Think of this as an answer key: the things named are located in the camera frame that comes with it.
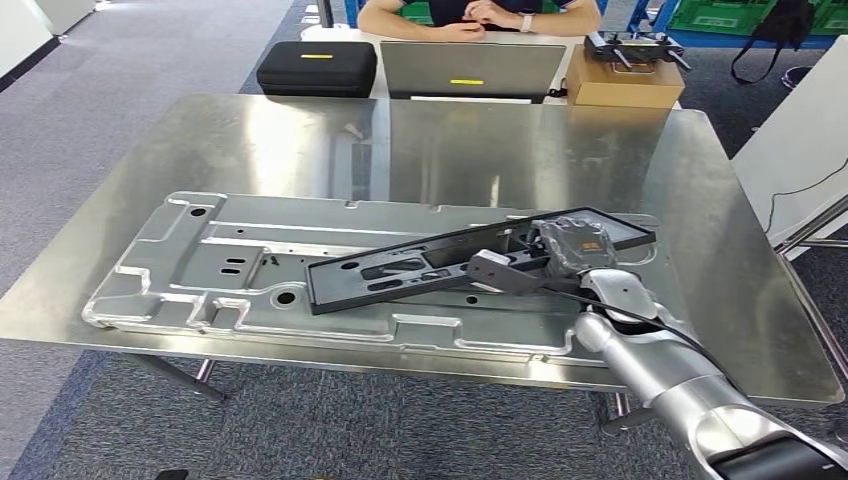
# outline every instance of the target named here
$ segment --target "black cable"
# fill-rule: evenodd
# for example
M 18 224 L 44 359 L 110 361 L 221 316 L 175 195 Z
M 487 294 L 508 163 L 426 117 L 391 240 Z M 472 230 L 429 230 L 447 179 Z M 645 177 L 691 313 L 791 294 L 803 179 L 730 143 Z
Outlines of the black cable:
M 565 88 L 560 88 L 557 90 L 556 88 L 552 88 L 548 90 L 548 96 L 553 98 L 562 98 L 568 96 L 568 90 Z
M 834 170 L 834 171 L 830 172 L 829 174 L 827 174 L 827 176 L 826 176 L 826 177 L 822 178 L 822 179 L 821 179 L 821 180 L 819 180 L 818 182 L 816 182 L 816 183 L 814 183 L 814 184 L 812 184 L 812 185 L 810 185 L 810 186 L 808 186 L 808 187 L 804 187 L 804 188 L 802 188 L 802 189 L 800 189 L 800 190 L 795 190 L 794 192 L 780 192 L 780 193 L 775 193 L 774 195 L 772 195 L 772 196 L 771 196 L 771 207 L 769 208 L 769 221 L 768 221 L 768 226 L 766 227 L 766 233 L 768 233 L 768 232 L 769 232 L 769 230 L 771 230 L 771 227 L 772 227 L 772 225 L 771 225 L 771 224 L 772 224 L 772 222 L 774 221 L 774 202 L 775 202 L 775 200 L 777 200 L 777 197 L 779 197 L 779 196 L 781 196 L 781 195 L 795 195 L 796 193 L 805 192 L 805 191 L 807 191 L 807 190 L 809 190 L 809 189 L 811 189 L 811 188 L 818 187 L 818 186 L 819 186 L 819 185 L 821 185 L 822 183 L 824 183 L 824 182 L 826 182 L 826 181 L 830 180 L 830 178 L 831 178 L 831 177 L 833 177 L 834 175 L 836 175 L 837 173 L 841 172 L 842 170 L 845 170 L 845 167 L 847 167 L 847 166 L 848 166 L 848 157 L 846 157 L 846 158 L 845 158 L 845 162 L 843 162 L 843 163 L 842 163 L 842 166 L 841 166 L 841 167 L 839 167 L 839 168 L 837 168 L 836 170 Z
M 692 347 L 693 349 L 695 349 L 698 353 L 703 355 L 704 358 L 706 358 L 707 360 L 712 362 L 713 365 L 715 365 L 716 368 L 718 368 L 721 371 L 721 373 L 724 374 L 724 378 L 727 379 L 727 383 L 729 383 L 731 387 L 735 388 L 736 391 L 738 391 L 739 393 L 742 394 L 742 396 L 744 396 L 744 397 L 748 396 L 748 395 L 745 394 L 745 391 L 742 390 L 742 387 L 739 386 L 739 383 L 736 382 L 736 380 L 733 379 L 733 377 L 730 375 L 730 373 L 728 373 L 727 370 L 724 367 L 721 366 L 721 364 L 718 362 L 718 360 L 716 360 L 716 358 L 709 351 L 707 351 L 707 349 L 704 348 L 703 345 L 701 345 L 700 343 L 695 341 L 695 339 L 693 339 L 689 335 L 686 335 L 685 333 L 681 332 L 680 330 L 673 328 L 673 327 L 670 327 L 670 326 L 668 326 L 668 325 L 666 325 L 666 324 L 664 324 L 660 321 L 657 321 L 653 318 L 644 317 L 642 315 L 627 311 L 623 308 L 614 307 L 612 305 L 609 305 L 609 304 L 604 303 L 604 302 L 600 302 L 598 300 L 592 300 L 591 298 L 586 298 L 586 297 L 583 297 L 583 296 L 580 296 L 580 295 L 574 295 L 574 294 L 571 294 L 571 293 L 561 292 L 559 290 L 554 290 L 554 289 L 548 288 L 548 287 L 542 287 L 541 290 L 545 290 L 547 292 L 555 293 L 557 295 L 561 295 L 563 297 L 570 298 L 571 300 L 575 300 L 575 301 L 578 301 L 580 303 L 585 303 L 587 305 L 594 305 L 596 307 L 600 307 L 600 308 L 603 308 L 605 310 L 612 310 L 613 312 L 618 312 L 622 315 L 627 315 L 628 317 L 633 317 L 636 320 L 641 320 L 642 322 L 645 322 L 648 325 L 651 325 L 652 327 L 659 328 L 661 330 L 665 330 L 666 332 L 669 332 L 671 334 L 676 335 L 678 338 L 680 338 L 681 340 L 683 340 L 684 342 L 689 344 L 689 346 Z

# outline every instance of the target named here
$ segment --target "cardboard box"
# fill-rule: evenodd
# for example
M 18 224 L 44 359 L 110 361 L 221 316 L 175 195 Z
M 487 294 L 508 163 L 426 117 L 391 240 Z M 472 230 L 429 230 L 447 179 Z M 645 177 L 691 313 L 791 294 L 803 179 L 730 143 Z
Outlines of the cardboard box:
M 574 48 L 565 74 L 569 105 L 672 108 L 683 92 L 677 65 L 657 62 L 653 73 L 618 73 Z

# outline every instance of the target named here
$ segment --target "white panel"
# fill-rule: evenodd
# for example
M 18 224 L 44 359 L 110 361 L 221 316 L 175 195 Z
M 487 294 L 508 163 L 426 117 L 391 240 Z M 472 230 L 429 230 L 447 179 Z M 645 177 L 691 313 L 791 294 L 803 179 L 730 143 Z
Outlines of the white panel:
M 39 14 L 28 0 L 0 0 L 0 75 L 50 40 Z
M 35 0 L 47 16 L 47 28 L 61 35 L 94 10 L 94 0 Z
M 765 230 L 775 193 L 813 185 L 846 158 L 848 36 L 842 36 L 739 151 L 733 167 Z M 776 197 L 769 241 L 780 244 L 846 194 L 848 168 L 811 190 Z

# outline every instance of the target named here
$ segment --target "black carrying case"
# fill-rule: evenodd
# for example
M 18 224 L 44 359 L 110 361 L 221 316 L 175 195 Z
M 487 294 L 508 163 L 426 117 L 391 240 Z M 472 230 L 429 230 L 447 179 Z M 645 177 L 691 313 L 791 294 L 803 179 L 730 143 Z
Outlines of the black carrying case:
M 256 72 L 266 95 L 368 98 L 377 54 L 368 42 L 281 42 Z

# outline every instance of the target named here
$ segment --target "laptop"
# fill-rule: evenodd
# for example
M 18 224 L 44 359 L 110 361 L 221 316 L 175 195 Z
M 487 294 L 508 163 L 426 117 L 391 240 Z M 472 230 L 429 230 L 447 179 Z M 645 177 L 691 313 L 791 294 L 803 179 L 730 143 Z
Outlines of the laptop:
M 391 98 L 529 99 L 542 103 L 562 45 L 380 42 Z

